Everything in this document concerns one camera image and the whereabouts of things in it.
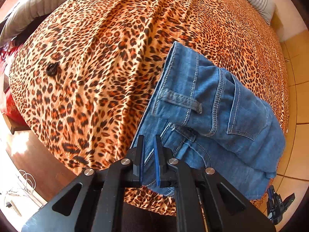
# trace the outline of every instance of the denim fabric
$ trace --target denim fabric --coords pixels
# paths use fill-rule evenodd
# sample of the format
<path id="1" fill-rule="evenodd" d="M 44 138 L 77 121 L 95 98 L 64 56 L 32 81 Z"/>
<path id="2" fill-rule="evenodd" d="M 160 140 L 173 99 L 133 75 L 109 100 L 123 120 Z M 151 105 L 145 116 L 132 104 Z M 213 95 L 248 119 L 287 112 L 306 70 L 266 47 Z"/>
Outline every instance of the denim fabric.
<path id="1" fill-rule="evenodd" d="M 153 140 L 190 167 L 213 167 L 250 200 L 265 193 L 285 146 L 271 106 L 224 68 L 174 42 L 155 92 L 139 124 L 146 138 L 143 184 L 166 195 L 155 182 Z"/>

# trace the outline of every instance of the metal bolt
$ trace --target metal bolt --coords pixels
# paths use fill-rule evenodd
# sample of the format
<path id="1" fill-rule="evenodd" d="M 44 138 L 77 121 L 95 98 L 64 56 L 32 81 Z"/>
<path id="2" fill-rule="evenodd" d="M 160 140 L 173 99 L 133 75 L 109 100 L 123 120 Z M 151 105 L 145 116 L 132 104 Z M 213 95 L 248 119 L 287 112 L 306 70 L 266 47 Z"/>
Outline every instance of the metal bolt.
<path id="1" fill-rule="evenodd" d="M 131 163 L 130 159 L 127 159 L 127 158 L 121 160 L 121 164 L 123 165 L 128 165 L 130 163 Z"/>
<path id="2" fill-rule="evenodd" d="M 172 165 L 176 165 L 176 164 L 178 164 L 178 159 L 176 159 L 176 158 L 171 158 L 171 159 L 168 160 L 168 162 L 169 162 L 170 164 L 172 164 Z"/>
<path id="3" fill-rule="evenodd" d="M 205 169 L 206 174 L 214 174 L 216 170 L 214 170 L 212 167 L 207 167 Z"/>
<path id="4" fill-rule="evenodd" d="M 92 175 L 95 171 L 92 169 L 92 168 L 87 168 L 85 171 L 84 171 L 84 174 L 89 176 L 89 175 Z"/>

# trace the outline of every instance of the wooden floor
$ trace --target wooden floor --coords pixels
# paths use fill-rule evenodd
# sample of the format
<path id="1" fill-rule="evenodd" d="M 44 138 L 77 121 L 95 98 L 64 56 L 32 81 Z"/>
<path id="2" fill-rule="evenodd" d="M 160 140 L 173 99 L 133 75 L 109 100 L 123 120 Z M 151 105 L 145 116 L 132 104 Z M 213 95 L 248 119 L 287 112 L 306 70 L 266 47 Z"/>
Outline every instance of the wooden floor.
<path id="1" fill-rule="evenodd" d="M 36 192 L 50 201 L 75 174 L 58 161 L 32 131 L 18 131 L 12 135 L 0 116 L 0 139 L 18 169 L 30 173 L 36 181 Z"/>

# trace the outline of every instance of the leopard print blanket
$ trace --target leopard print blanket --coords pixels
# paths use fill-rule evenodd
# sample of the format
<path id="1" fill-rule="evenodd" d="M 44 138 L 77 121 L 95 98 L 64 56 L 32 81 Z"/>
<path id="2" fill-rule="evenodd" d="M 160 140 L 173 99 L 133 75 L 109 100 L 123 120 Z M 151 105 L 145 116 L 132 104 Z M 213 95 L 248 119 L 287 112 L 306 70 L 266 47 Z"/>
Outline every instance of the leopard print blanket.
<path id="1" fill-rule="evenodd" d="M 285 63 L 274 31 L 246 0 L 68 0 L 26 41 L 10 70 L 34 133 L 79 174 L 125 157 L 174 41 L 225 67 L 287 128 Z M 58 65 L 56 76 L 46 68 Z M 125 201 L 173 215 L 143 187 Z M 253 201 L 259 206 L 262 200 Z"/>

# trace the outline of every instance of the black hair tie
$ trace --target black hair tie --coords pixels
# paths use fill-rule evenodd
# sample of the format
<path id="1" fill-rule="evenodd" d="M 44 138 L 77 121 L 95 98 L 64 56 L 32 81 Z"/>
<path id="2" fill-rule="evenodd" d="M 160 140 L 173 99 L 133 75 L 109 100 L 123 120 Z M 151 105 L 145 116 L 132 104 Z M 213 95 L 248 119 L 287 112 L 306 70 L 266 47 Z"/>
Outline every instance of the black hair tie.
<path id="1" fill-rule="evenodd" d="M 59 62 L 53 63 L 53 64 L 49 64 L 46 68 L 46 73 L 47 75 L 49 75 L 50 77 L 53 77 L 57 74 L 57 69 L 59 66 Z"/>

